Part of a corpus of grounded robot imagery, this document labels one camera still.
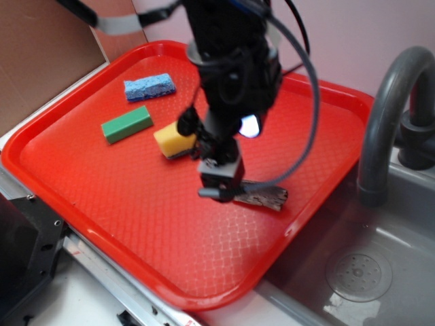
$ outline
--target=light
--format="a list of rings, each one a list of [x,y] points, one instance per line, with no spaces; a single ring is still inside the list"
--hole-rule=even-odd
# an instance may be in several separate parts
[[[247,138],[255,138],[260,134],[260,121],[256,115],[242,118],[242,127],[239,133]]]

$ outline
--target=green block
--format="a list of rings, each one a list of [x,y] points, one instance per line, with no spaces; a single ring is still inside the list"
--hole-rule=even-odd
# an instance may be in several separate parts
[[[111,144],[153,125],[145,106],[125,113],[101,125],[103,134]]]

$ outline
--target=gray faucet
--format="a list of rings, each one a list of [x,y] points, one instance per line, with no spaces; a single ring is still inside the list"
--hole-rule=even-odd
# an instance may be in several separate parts
[[[403,113],[408,98],[409,111]],[[357,180],[362,204],[381,206],[387,201],[394,143],[401,147],[402,165],[413,170],[435,165],[434,103],[433,54],[419,46],[403,51],[385,75],[368,119]]]

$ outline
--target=red plastic tray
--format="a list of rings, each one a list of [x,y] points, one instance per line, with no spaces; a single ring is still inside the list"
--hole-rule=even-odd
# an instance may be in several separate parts
[[[149,43],[125,54],[18,131],[1,159],[80,234],[162,299],[184,310],[227,304],[252,289],[356,163],[372,98],[321,83],[318,136],[308,160],[281,185],[280,213],[197,195],[198,162],[168,161],[153,132],[192,99],[198,73],[183,44]],[[124,80],[169,73],[172,95],[128,103]],[[246,179],[280,175],[305,146],[312,116],[305,77],[285,78],[261,137],[240,137]],[[205,97],[198,98],[204,116]],[[154,126],[109,145],[101,124],[145,105]]]

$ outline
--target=sink basin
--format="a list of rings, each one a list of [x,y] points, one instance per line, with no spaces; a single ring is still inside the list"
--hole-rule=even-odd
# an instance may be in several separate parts
[[[362,206],[354,168],[265,279],[333,325],[435,323],[435,179],[389,168],[389,200]]]

